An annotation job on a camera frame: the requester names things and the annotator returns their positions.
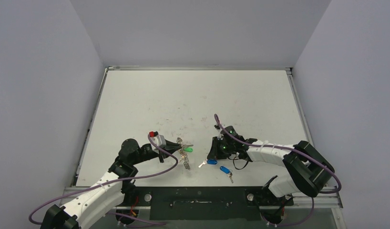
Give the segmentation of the metal disc with key rings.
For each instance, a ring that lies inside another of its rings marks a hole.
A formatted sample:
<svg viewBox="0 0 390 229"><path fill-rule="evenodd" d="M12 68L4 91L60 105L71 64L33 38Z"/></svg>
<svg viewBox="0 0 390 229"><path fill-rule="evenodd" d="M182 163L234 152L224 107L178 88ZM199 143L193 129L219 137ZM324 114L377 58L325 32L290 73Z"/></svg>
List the metal disc with key rings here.
<svg viewBox="0 0 390 229"><path fill-rule="evenodd" d="M178 137L176 139L176 142L180 143L181 145L185 145L183 143L183 140L180 137ZM179 161L183 162L185 169L190 170L189 159L188 159L188 155L187 155L188 152L184 152L182 149L180 149L178 152L179 152L180 157L181 157Z"/></svg>

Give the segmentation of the key with green tag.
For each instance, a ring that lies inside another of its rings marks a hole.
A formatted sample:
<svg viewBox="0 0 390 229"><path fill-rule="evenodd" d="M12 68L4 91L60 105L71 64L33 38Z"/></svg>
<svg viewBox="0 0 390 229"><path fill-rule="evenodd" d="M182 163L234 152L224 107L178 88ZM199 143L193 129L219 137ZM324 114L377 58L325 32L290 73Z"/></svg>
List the key with green tag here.
<svg viewBox="0 0 390 229"><path fill-rule="evenodd" d="M182 150L184 152L188 152L188 153L191 153L193 152L193 145L182 145Z"/></svg>

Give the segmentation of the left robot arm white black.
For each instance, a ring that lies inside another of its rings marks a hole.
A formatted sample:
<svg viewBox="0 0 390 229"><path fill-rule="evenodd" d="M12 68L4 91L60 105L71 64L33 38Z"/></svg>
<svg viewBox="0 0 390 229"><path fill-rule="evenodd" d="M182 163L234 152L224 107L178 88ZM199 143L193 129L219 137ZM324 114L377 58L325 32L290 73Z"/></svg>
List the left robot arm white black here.
<svg viewBox="0 0 390 229"><path fill-rule="evenodd" d="M110 168L91 187L76 191L71 201L51 206L41 223L42 229L87 229L114 207L132 204L138 191L135 165L152 159L164 159L184 148L181 143L165 140L162 135L150 136L150 142L139 146L135 139L125 140Z"/></svg>

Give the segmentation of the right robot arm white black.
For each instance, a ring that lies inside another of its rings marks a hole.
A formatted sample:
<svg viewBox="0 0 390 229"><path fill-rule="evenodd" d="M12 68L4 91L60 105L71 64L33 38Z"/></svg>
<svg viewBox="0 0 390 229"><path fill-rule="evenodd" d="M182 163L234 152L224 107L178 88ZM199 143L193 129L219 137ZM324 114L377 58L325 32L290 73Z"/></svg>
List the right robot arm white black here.
<svg viewBox="0 0 390 229"><path fill-rule="evenodd" d="M275 145L255 138L245 139L228 126L212 138L207 159L223 160L231 156L247 163L264 162L287 170L287 174L275 175L263 186L262 198L270 205L297 192L311 198L324 194L323 187L335 175L333 166L307 141Z"/></svg>

